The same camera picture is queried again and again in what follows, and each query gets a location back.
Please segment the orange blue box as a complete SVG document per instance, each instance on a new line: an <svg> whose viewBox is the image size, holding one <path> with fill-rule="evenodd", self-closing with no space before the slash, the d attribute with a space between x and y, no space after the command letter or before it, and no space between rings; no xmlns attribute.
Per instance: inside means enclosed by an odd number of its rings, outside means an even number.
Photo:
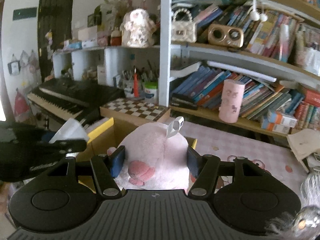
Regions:
<svg viewBox="0 0 320 240"><path fill-rule="evenodd" d="M290 127L269 122L266 116L262 117L260 124L262 129L280 134L289 134L291 130Z"/></svg>
<svg viewBox="0 0 320 240"><path fill-rule="evenodd" d="M294 116L274 110L268 111L267 119L273 124L278 124L290 128L295 128L296 124L298 123L298 120Z"/></svg>

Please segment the black piano keyboard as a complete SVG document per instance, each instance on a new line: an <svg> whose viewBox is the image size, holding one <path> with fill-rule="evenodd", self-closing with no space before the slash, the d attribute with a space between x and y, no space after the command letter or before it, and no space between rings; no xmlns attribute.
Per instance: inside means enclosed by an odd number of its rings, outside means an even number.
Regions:
<svg viewBox="0 0 320 240"><path fill-rule="evenodd" d="M96 81L53 78L34 88L27 98L41 112L60 123L70 118L89 125L100 119L100 107L124 98L122 89L99 85Z"/></svg>

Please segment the pink patterned cylinder cup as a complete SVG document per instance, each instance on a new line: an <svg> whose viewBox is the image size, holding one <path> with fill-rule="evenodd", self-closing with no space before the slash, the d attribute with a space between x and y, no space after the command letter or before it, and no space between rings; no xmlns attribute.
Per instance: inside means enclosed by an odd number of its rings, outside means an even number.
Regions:
<svg viewBox="0 0 320 240"><path fill-rule="evenodd" d="M239 117L245 84L227 79L223 83L219 118L226 123L236 123Z"/></svg>

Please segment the white bookshelf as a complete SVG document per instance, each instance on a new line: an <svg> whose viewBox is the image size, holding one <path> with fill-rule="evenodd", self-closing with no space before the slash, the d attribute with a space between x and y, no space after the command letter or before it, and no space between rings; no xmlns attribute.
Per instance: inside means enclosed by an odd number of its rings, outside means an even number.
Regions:
<svg viewBox="0 0 320 240"><path fill-rule="evenodd" d="M159 104L168 106L170 88L171 51L176 49L183 61L189 58L212 60L219 67L238 66L248 70L278 77L281 80L298 83L319 89L319 76L291 64L275 59L255 55L246 51L230 51L225 47L211 46L202 43L171 42L171 3L172 0L161 0L161 39L159 58ZM264 0L266 6L274 6L285 12L291 12L314 27L319 27L319 8L304 0Z"/></svg>

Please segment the yellow cardboard box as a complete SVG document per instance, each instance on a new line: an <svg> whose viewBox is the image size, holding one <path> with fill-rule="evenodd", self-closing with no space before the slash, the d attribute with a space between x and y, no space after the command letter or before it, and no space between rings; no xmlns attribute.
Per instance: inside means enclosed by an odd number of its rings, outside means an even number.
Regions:
<svg viewBox="0 0 320 240"><path fill-rule="evenodd" d="M137 127L130 122L110 119L89 132L89 141L85 151L76 156L77 161L89 161L95 155L111 155L118 147L122 140ZM186 138L189 147L195 148L196 139Z"/></svg>

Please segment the orange blue box upper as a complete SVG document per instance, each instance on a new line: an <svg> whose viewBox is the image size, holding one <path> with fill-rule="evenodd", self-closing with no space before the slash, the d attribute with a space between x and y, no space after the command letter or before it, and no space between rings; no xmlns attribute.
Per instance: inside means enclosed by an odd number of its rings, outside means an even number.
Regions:
<svg viewBox="0 0 320 240"><path fill-rule="evenodd" d="M274 110L268 111L267 119L273 124L278 124L290 128L295 128L296 124L298 123L298 120L294 116Z"/></svg>

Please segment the red book set box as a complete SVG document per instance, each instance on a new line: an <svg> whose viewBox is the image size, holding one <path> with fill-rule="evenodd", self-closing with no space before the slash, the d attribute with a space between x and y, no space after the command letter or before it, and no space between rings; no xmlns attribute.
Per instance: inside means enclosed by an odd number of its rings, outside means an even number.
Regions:
<svg viewBox="0 0 320 240"><path fill-rule="evenodd" d="M301 87L300 88L302 94L305 96L304 101L306 103L309 103L310 105L316 106L316 107L320 107L320 93L312 90L312 89L308 89L305 87Z"/></svg>

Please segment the white power adapter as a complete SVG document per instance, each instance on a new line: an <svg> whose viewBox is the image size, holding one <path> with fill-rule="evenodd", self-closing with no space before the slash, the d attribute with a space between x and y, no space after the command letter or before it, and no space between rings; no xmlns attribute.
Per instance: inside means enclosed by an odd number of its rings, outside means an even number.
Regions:
<svg viewBox="0 0 320 240"><path fill-rule="evenodd" d="M53 144L57 140L83 139L89 141L89 137L82 124L73 118L69 118L62 127L54 134L49 143Z"/></svg>

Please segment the pink plush pig toy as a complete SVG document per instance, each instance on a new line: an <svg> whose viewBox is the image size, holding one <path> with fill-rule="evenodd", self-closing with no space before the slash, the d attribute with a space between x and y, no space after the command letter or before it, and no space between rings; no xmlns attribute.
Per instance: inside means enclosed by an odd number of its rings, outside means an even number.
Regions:
<svg viewBox="0 0 320 240"><path fill-rule="evenodd" d="M179 117L166 125L149 122L128 134L119 146L125 147L124 162L114 175L120 189L180 190L189 187L187 139Z"/></svg>

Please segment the cream quilted handbag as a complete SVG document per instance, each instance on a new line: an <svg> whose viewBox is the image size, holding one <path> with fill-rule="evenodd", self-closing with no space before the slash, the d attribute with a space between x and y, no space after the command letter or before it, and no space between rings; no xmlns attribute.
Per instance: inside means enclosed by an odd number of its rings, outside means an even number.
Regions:
<svg viewBox="0 0 320 240"><path fill-rule="evenodd" d="M179 13L187 16L187 21L177 21ZM197 24L193 21L191 12L186 8L180 8L173 14L171 22L171 40L176 42L195 43L197 40Z"/></svg>

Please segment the wooden retro speaker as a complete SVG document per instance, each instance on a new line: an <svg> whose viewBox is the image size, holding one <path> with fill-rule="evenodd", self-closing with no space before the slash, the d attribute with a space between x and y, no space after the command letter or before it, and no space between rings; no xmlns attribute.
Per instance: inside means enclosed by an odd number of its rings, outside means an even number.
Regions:
<svg viewBox="0 0 320 240"><path fill-rule="evenodd" d="M244 44L244 32L241 28L211 24L208 28L208 43L215 46L241 48Z"/></svg>

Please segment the orange blue box lower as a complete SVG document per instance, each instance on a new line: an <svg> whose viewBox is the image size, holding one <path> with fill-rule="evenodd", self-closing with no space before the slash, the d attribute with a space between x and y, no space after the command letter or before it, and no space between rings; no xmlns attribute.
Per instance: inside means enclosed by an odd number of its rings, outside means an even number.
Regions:
<svg viewBox="0 0 320 240"><path fill-rule="evenodd" d="M262 129L280 134L289 134L291 130L290 127L269 122L266 116L262 117L260 124Z"/></svg>

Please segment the white green cup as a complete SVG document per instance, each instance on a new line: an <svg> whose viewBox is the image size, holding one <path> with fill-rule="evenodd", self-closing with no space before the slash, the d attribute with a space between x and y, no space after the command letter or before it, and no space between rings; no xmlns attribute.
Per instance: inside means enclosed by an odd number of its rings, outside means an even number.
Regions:
<svg viewBox="0 0 320 240"><path fill-rule="evenodd" d="M144 96L147 103L158 103L158 82L144 83Z"/></svg>

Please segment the wooden chessboard box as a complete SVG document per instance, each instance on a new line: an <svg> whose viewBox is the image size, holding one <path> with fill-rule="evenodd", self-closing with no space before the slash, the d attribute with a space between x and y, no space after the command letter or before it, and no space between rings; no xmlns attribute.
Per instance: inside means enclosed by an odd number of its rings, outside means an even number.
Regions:
<svg viewBox="0 0 320 240"><path fill-rule="evenodd" d="M170 117L170 108L141 100L118 98L100 106L100 114L140 126L148 122L164 123Z"/></svg>

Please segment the floral plush doll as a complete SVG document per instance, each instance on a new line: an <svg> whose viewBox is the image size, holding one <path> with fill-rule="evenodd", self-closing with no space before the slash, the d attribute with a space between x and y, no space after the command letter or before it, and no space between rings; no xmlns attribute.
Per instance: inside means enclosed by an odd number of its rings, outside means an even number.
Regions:
<svg viewBox="0 0 320 240"><path fill-rule="evenodd" d="M121 45L131 48L148 48L154 45L152 38L157 27L146 10L138 8L125 14L120 25Z"/></svg>

